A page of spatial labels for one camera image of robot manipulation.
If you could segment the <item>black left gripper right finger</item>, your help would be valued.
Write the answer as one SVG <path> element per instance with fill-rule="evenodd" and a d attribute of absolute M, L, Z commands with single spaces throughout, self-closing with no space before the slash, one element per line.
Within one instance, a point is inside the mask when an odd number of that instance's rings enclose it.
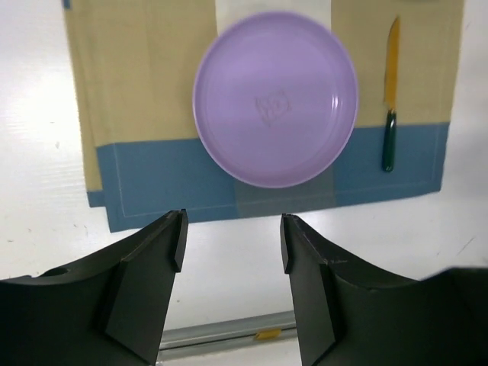
<path fill-rule="evenodd" d="M 487 270 L 448 268 L 421 281 L 383 270 L 281 218 L 304 365 L 485 365 Z"/>

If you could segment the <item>purple plastic plate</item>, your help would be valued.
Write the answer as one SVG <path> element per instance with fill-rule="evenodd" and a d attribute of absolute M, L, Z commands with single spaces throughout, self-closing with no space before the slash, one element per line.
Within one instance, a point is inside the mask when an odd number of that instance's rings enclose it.
<path fill-rule="evenodd" d="M 198 135 L 219 167 L 249 185 L 287 188 L 337 159 L 358 102 L 355 67 L 339 39 L 301 14 L 267 11 L 212 43 L 192 104 Z"/>

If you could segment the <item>blue beige checked placemat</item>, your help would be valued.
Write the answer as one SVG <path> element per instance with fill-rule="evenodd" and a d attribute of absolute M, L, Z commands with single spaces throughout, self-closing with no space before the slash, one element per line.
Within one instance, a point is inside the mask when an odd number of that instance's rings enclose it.
<path fill-rule="evenodd" d="M 358 77 L 358 114 L 337 159 L 287 188 L 224 171 L 195 125 L 194 80 L 235 23 L 289 11 L 330 30 Z M 439 191 L 461 48 L 462 1 L 65 1 L 88 202 L 111 231 L 170 210 L 192 223 L 301 213 Z M 396 153 L 382 169 L 387 40 L 400 17 Z"/>

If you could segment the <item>aluminium front rail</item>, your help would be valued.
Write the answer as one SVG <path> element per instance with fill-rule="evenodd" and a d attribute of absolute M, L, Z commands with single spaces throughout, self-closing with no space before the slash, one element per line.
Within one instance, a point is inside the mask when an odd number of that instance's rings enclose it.
<path fill-rule="evenodd" d="M 160 351 L 256 336 L 261 331 L 295 329 L 293 311 L 246 317 L 164 331 Z"/>

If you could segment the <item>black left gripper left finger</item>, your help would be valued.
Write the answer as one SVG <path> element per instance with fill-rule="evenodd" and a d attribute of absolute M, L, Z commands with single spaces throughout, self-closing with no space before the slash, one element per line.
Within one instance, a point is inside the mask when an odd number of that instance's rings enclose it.
<path fill-rule="evenodd" d="M 184 210 L 32 277 L 1 282 L 3 365 L 154 365 L 188 234 Z"/>

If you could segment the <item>yellow knife green handle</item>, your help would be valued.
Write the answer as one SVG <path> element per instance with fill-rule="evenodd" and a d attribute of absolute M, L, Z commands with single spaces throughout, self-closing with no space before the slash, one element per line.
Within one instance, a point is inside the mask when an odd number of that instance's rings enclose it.
<path fill-rule="evenodd" d="M 397 16 L 390 28 L 387 40 L 387 57 L 384 76 L 384 103 L 387 118 L 384 130 L 382 169 L 392 172 L 395 164 L 397 135 L 397 73 L 400 49 L 400 17 Z"/>

